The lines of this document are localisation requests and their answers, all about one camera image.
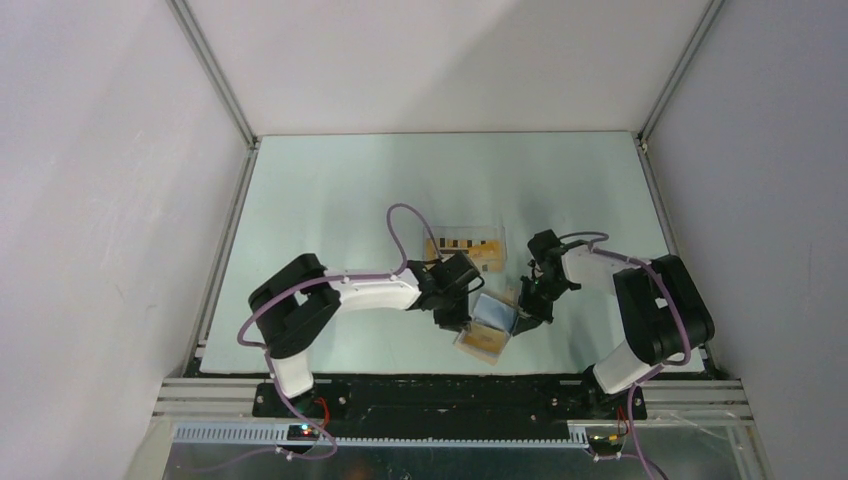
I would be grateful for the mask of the orange credit cards stack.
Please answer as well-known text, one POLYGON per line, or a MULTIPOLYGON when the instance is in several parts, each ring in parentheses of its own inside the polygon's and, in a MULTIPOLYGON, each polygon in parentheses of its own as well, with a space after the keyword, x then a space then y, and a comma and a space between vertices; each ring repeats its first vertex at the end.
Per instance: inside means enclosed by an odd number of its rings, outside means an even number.
POLYGON ((437 237, 426 238, 424 253, 427 261, 447 259, 457 253, 468 256, 483 273, 499 273, 505 269, 506 253, 501 240, 437 237))

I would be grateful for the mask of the aluminium frame post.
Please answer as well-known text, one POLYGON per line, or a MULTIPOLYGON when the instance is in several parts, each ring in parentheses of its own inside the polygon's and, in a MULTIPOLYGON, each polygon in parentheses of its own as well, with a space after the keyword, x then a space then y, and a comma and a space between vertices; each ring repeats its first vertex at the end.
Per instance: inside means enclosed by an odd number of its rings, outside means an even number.
POLYGON ((258 136, 241 106, 236 92, 229 82, 224 69, 217 59, 203 27, 189 1, 168 0, 167 4, 194 52, 199 65, 206 74, 213 91, 223 105, 245 146, 252 150, 258 142, 258 136))
POLYGON ((638 147, 643 153, 648 152, 651 136, 663 118, 667 107, 681 86, 696 55, 699 53, 725 5, 725 0, 709 0, 700 14, 694 29, 686 40, 659 94, 652 103, 645 121, 635 136, 638 147))

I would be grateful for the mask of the right aluminium frame post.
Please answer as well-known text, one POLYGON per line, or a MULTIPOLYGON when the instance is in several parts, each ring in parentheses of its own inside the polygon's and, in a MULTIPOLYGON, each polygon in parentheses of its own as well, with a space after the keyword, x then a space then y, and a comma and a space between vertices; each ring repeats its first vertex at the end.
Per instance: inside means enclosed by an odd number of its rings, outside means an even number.
POLYGON ((643 153, 648 152, 651 136, 663 118, 667 107, 681 86, 696 55, 699 53, 725 5, 725 0, 709 0, 700 14, 694 29, 686 40, 659 94, 652 103, 645 121, 635 136, 638 147, 643 153))

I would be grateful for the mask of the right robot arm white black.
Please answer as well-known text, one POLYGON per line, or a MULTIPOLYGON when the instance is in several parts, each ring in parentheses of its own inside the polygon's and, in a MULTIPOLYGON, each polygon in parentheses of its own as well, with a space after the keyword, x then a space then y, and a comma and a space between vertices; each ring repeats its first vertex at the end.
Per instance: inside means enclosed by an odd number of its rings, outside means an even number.
POLYGON ((531 273, 521 278, 515 335, 554 320, 554 304, 567 291, 594 289, 613 296, 624 340, 587 368, 581 386, 585 411, 606 418, 621 393, 662 368, 687 364, 715 335, 712 316, 682 259, 667 254, 642 260, 601 248, 602 232, 535 234, 527 243, 531 273))

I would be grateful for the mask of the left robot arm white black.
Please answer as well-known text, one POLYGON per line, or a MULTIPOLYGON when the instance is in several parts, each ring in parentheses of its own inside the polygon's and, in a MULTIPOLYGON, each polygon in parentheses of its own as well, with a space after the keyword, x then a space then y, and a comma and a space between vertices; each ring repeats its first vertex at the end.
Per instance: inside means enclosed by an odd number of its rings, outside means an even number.
POLYGON ((330 320, 362 310, 430 311, 441 329, 460 331, 470 322, 469 296, 485 284, 467 254, 445 259, 407 260, 395 271, 338 271, 305 253, 279 270, 248 297, 251 316, 237 341, 254 325, 270 371, 280 389, 278 404, 292 416, 304 416, 316 403, 307 351, 330 320))

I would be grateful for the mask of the aluminium front frame rail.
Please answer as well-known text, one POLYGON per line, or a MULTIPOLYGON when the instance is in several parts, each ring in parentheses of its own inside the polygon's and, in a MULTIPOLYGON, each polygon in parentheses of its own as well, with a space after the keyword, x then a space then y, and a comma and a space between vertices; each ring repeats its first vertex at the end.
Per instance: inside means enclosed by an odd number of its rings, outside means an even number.
MULTIPOLYGON (((170 378, 162 382, 155 418, 248 421, 260 379, 170 378)), ((754 415, 738 380, 657 380, 642 388, 651 419, 751 424, 754 415)))

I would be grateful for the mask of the left aluminium frame post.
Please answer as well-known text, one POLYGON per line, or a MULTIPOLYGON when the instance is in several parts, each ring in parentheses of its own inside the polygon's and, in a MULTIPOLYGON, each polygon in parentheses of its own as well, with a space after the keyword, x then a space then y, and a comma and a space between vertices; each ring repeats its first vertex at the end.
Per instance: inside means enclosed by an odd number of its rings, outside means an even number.
POLYGON ((258 136, 241 106, 236 92, 229 82, 224 69, 217 59, 203 27, 189 1, 168 0, 167 4, 194 52, 199 65, 206 74, 213 91, 223 105, 245 146, 252 150, 258 142, 258 136))

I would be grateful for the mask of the orange credit card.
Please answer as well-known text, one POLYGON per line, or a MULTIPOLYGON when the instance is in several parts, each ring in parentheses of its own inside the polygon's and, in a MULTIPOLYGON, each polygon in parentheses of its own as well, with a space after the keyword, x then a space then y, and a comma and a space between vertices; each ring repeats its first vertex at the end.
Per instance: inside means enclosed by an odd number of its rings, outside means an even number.
POLYGON ((459 338, 458 344, 487 355, 500 355, 510 336, 501 330, 486 327, 469 328, 459 338))

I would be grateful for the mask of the clear plastic card box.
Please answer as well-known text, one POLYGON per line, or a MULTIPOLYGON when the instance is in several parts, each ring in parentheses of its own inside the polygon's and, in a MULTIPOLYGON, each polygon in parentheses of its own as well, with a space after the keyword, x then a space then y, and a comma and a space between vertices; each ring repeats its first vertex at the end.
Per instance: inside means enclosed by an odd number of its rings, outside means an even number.
POLYGON ((433 226, 423 229, 426 261, 466 254, 482 273, 502 273, 507 263, 503 226, 433 226))

